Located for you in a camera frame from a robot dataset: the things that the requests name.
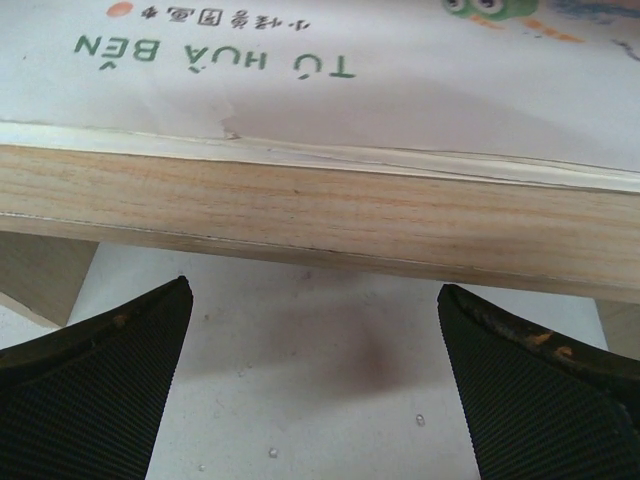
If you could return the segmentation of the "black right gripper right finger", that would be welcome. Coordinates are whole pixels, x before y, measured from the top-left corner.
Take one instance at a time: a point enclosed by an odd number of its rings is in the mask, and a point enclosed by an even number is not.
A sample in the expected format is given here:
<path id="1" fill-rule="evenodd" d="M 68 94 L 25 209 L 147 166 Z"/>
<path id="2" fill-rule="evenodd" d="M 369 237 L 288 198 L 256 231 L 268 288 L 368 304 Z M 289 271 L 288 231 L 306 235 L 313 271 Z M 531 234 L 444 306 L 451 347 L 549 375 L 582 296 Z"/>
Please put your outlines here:
<path id="1" fill-rule="evenodd" d="M 457 285 L 437 310 L 481 478 L 638 478 L 638 361 Z"/>

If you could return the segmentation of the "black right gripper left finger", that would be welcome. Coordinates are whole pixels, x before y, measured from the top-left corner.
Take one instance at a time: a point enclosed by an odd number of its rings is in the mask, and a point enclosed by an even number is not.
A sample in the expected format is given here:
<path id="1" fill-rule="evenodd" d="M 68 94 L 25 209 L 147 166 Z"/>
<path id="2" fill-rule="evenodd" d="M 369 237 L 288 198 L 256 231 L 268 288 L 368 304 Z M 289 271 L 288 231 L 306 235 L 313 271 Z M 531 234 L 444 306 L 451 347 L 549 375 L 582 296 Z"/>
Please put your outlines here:
<path id="1" fill-rule="evenodd" d="M 2 349 L 2 478 L 145 478 L 192 307 L 179 276 Z"/>

